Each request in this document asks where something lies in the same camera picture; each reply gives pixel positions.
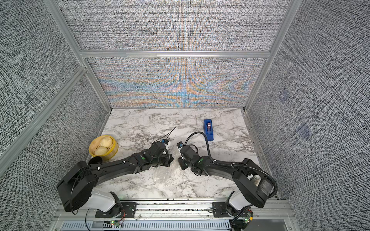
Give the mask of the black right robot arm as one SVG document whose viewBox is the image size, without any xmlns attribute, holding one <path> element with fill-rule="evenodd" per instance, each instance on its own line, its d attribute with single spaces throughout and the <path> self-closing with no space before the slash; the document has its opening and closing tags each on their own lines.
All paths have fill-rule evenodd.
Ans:
<svg viewBox="0 0 370 231">
<path fill-rule="evenodd" d="M 250 159 L 234 163 L 211 160 L 209 156 L 201 157 L 192 145 L 179 142 L 176 146 L 182 170 L 190 169 L 196 176 L 224 178 L 237 186 L 237 190 L 221 205 L 221 214 L 235 217 L 239 213 L 243 214 L 243 209 L 248 206 L 263 208 L 266 201 L 278 192 L 275 179 Z"/>
</svg>

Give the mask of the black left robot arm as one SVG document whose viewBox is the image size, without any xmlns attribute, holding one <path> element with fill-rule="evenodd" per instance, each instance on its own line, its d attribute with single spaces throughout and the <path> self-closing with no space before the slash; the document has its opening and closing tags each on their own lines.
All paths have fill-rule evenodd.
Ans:
<svg viewBox="0 0 370 231">
<path fill-rule="evenodd" d="M 108 217 L 117 217 L 123 206 L 114 192 L 101 192 L 95 187 L 124 175 L 137 174 L 151 167 L 169 167 L 173 156 L 168 152 L 168 139 L 155 141 L 148 149 L 112 162 L 97 164 L 78 162 L 60 180 L 56 189 L 64 210 L 73 213 L 83 206 L 99 210 Z"/>
</svg>

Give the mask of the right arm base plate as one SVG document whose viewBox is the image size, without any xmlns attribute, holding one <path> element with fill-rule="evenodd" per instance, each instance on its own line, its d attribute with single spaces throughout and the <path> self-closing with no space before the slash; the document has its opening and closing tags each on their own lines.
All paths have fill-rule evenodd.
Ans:
<svg viewBox="0 0 370 231">
<path fill-rule="evenodd" d="M 212 203 L 213 216 L 215 218 L 230 218 L 231 214 L 227 210 L 227 203 L 224 202 L 213 202 Z"/>
</svg>

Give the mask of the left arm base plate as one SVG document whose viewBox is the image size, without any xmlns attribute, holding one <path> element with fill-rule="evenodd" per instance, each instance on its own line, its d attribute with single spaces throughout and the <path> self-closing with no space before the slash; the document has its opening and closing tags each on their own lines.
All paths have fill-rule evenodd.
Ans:
<svg viewBox="0 0 370 231">
<path fill-rule="evenodd" d="M 97 210 L 95 218 L 134 218 L 136 207 L 136 202 L 124 202 L 119 205 L 115 205 L 107 212 Z"/>
</svg>

